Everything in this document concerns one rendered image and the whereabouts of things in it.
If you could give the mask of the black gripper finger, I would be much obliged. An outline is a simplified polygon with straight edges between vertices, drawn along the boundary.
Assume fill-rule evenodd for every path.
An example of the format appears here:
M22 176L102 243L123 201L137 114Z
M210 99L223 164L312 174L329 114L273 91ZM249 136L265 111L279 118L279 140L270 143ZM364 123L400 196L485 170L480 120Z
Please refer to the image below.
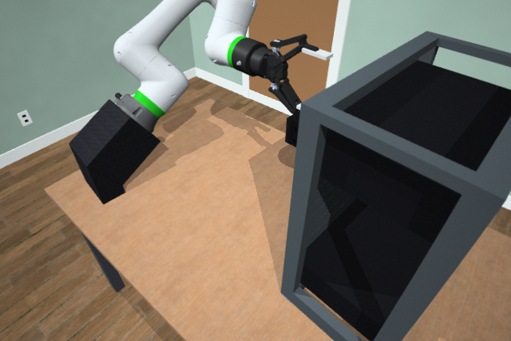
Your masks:
M317 46L313 46L307 43L307 35L302 34L293 38L288 38L286 40L274 40L273 42L270 42L270 46L273 49L273 52L276 52L278 54L278 50L281 49L282 46L287 46L293 43L299 43L299 46L295 47L290 52L284 54L282 57L278 58L274 62L270 64L271 68L276 67L278 64L282 63L283 61L286 61L288 58L292 57L293 55L296 55L298 53L302 52L305 54L310 54L311 56L321 58L323 60L327 60L329 58L333 57L333 53L327 52L325 50L319 49ZM280 47L280 48L279 48ZM279 56L279 54L278 54Z
M268 91L273 93L290 111L291 114L300 111L302 102L291 87L289 79L286 77L283 79L283 82L280 82L274 72L271 72L270 76L275 81L275 83L271 83L271 87L268 88Z

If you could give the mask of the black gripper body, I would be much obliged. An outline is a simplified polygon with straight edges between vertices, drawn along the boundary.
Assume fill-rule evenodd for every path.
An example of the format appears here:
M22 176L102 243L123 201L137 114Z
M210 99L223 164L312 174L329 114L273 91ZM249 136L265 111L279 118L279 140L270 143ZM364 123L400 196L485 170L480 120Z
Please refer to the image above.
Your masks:
M279 54L279 56L278 56ZM251 71L262 78L266 78L270 80L270 82L275 83L275 81L271 78L270 72L274 72L277 78L282 81L287 76L288 63L287 61L283 61L278 64L276 67L271 68L270 64L282 57L282 54L278 51L273 52L266 47L260 47L254 54L251 59Z

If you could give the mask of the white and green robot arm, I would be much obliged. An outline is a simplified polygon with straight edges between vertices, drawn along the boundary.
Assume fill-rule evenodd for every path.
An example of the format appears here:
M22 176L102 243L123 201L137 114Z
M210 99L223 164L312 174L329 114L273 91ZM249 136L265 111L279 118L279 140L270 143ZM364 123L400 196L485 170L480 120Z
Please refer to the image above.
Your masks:
M189 87L186 76L159 48L202 2L216 10L204 45L209 59L217 65L257 76L251 71L252 55L258 48L267 46L246 37L257 0L164 0L120 36L113 49L117 62L141 82L134 97L116 93L114 102L150 133Z

